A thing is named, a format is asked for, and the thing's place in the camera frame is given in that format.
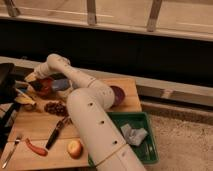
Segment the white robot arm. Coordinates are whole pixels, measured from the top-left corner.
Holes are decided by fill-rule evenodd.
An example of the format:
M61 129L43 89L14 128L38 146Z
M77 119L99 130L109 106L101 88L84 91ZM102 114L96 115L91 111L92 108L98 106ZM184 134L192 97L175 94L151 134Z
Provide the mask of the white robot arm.
M50 54L25 80L44 79L54 73L62 73L77 86L68 95L67 110L97 170L146 171L106 113L116 100L113 89L57 54Z

